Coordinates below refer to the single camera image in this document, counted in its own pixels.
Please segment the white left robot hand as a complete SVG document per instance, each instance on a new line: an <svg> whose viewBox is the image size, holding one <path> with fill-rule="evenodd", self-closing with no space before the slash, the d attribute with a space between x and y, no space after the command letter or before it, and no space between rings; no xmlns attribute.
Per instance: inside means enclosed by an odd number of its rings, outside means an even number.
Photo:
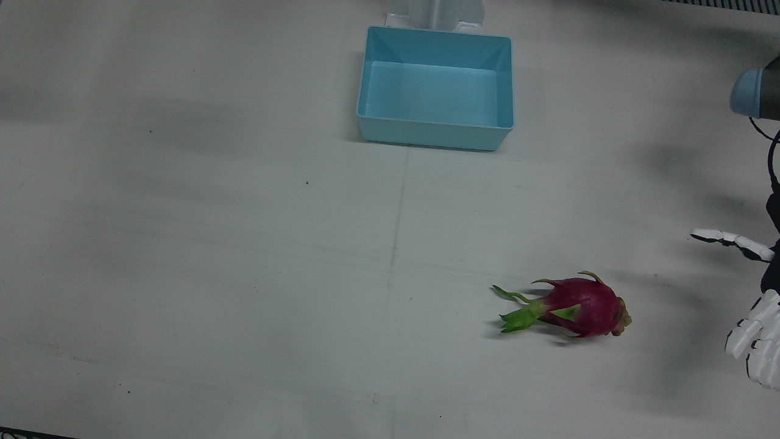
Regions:
<svg viewBox="0 0 780 439"><path fill-rule="evenodd" d="M729 331L725 353L744 359L748 378L764 388L779 389L779 242L772 246L719 229L696 228L690 236L699 241L738 248L750 260L766 262L760 296L746 316Z"/></svg>

